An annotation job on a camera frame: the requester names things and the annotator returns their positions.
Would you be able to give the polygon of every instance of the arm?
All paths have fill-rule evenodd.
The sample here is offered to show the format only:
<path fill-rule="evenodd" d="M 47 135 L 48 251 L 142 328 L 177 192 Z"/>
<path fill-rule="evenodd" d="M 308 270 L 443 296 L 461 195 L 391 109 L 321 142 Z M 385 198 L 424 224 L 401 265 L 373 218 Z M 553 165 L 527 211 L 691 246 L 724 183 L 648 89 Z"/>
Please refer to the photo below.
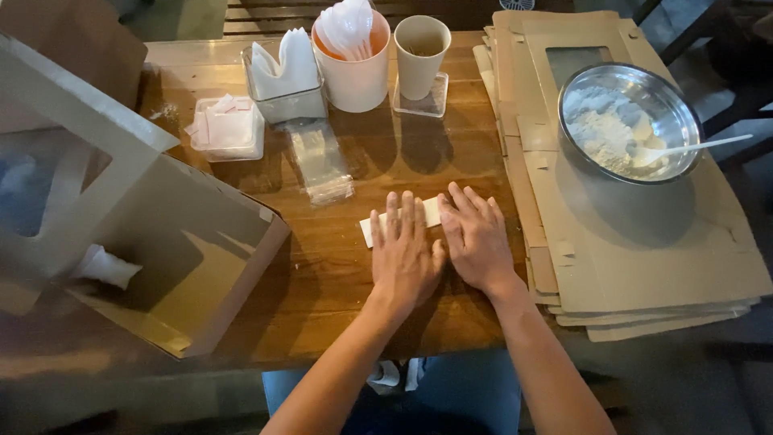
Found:
<path fill-rule="evenodd" d="M 484 200 L 456 183 L 448 190 L 458 209 L 443 194 L 438 203 L 451 261 L 464 281 L 491 300 L 537 433 L 615 433 L 513 270 L 505 219 L 494 198 Z"/>
<path fill-rule="evenodd" d="M 410 312 L 438 287 L 446 254 L 430 252 L 424 204 L 411 192 L 386 197 L 386 234 L 370 212 L 375 286 L 362 311 L 306 373 L 261 432 L 263 435 L 340 433 L 384 347 Z"/>

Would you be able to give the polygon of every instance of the beige cup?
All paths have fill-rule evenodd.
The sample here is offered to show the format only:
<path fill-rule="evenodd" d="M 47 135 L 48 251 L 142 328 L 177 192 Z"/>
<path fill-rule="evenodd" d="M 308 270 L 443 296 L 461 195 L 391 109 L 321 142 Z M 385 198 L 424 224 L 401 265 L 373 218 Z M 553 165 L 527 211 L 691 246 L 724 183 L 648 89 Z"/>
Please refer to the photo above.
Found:
<path fill-rule="evenodd" d="M 386 98 L 389 78 L 390 28 L 387 19 L 373 11 L 370 46 L 375 55 L 357 62 L 336 57 L 319 40 L 316 22 L 312 27 L 312 45 L 317 64 L 325 78 L 325 94 L 330 102 L 343 111 L 360 113 L 371 110 Z"/>
<path fill-rule="evenodd" d="M 397 25 L 394 42 L 400 94 L 409 100 L 426 97 L 451 45 L 451 31 L 440 20 L 414 15 Z"/>

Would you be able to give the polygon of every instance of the left hand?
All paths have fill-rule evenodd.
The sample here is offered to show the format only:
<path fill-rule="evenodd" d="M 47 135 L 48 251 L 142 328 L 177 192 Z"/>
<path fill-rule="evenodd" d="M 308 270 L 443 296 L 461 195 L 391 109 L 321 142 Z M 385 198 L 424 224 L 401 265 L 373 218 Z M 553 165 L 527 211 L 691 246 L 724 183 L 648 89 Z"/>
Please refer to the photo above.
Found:
<path fill-rule="evenodd" d="M 424 203 L 410 191 L 403 192 L 403 210 L 398 215 L 397 194 L 386 197 L 386 234 L 378 212 L 370 212 L 373 236 L 373 282 L 368 301 L 376 300 L 384 308 L 407 317 L 424 303 L 438 287 L 447 258 L 440 240 L 430 251 Z"/>

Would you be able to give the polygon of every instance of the wooden tabletop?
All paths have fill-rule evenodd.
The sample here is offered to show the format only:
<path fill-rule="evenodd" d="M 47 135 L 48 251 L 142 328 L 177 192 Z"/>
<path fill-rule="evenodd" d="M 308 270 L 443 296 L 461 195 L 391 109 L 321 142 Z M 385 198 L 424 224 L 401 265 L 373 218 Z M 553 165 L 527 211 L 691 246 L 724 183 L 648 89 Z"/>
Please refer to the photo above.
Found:
<path fill-rule="evenodd" d="M 180 138 L 170 153 L 212 173 L 281 213 L 292 234 L 243 305 L 218 348 L 174 361 L 63 292 L 44 293 L 30 314 L 0 316 L 0 378 L 47 372 L 170 373 L 303 365 L 349 325 L 373 286 L 371 252 L 359 221 L 384 211 L 391 190 L 424 199 L 448 183 L 494 197 L 507 220 L 516 271 L 525 274 L 523 236 L 502 162 L 495 118 L 472 47 L 483 32 L 453 33 L 441 70 L 448 73 L 442 119 L 392 112 L 389 100 L 362 114 L 334 109 L 329 121 L 353 178 L 354 195 L 312 208 L 283 133 L 268 132 L 261 160 L 208 163 L 183 128 L 198 98 L 247 94 L 239 52 L 245 40 L 149 43 L 139 111 Z M 390 96 L 397 75 L 390 48 Z M 431 229 L 442 237 L 441 228 Z M 488 300 L 447 268 L 435 296 L 417 309 L 385 357 L 409 358 L 503 344 Z"/>

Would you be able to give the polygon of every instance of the forearm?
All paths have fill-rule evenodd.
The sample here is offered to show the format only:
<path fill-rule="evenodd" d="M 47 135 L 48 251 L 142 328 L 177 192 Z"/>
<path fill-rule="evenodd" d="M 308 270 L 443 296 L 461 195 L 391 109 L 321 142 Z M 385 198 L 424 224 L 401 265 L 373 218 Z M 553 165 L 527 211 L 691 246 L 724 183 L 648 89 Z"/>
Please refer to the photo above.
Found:
<path fill-rule="evenodd" d="M 263 435 L 340 433 L 373 364 L 404 320 L 380 305 L 376 297 L 368 299 L 271 417 Z"/>
<path fill-rule="evenodd" d="M 507 348 L 540 435 L 615 433 L 604 409 L 536 309 L 523 282 L 493 300 Z"/>

